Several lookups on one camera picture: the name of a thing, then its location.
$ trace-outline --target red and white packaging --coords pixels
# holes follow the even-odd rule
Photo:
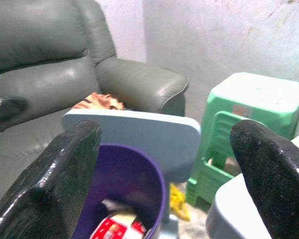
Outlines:
[[[145,231],[135,214],[119,212],[103,219],[90,239],[142,239]]]

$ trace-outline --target recliner backrest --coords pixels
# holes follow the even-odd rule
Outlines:
[[[93,0],[0,0],[0,97],[28,100],[1,129],[99,92],[94,66],[115,55]]]

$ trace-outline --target recliner cushion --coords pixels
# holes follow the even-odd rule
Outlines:
[[[0,130],[72,107],[92,92],[100,92],[89,56],[26,67],[0,74],[0,96],[27,99],[27,109]]]
[[[116,55],[102,9],[94,0],[75,0],[82,15],[89,54],[95,65]]]
[[[0,198],[19,174],[63,132],[58,111],[6,129],[0,133]]]
[[[82,24],[69,0],[0,0],[0,71],[87,55]]]

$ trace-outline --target orange striped cloth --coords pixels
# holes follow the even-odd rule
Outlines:
[[[93,92],[84,100],[77,103],[72,107],[73,109],[110,109],[110,110],[123,110],[124,104],[119,102],[112,95],[102,95]]]

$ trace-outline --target floor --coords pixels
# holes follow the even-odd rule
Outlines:
[[[241,173],[237,161],[228,157],[224,167],[226,172],[232,175],[238,175]],[[178,189],[185,192],[186,183],[179,184]],[[180,239],[209,239],[206,232],[205,221],[207,218],[210,204],[198,198],[195,207],[190,204],[186,204],[186,208],[191,216],[190,222],[179,219],[179,238]]]
[[[179,190],[185,191],[186,183],[178,185]],[[210,204],[203,200],[198,200],[196,207],[186,204],[190,214],[190,221],[179,219],[179,238],[180,239],[208,239],[205,229],[205,221],[210,208]]]

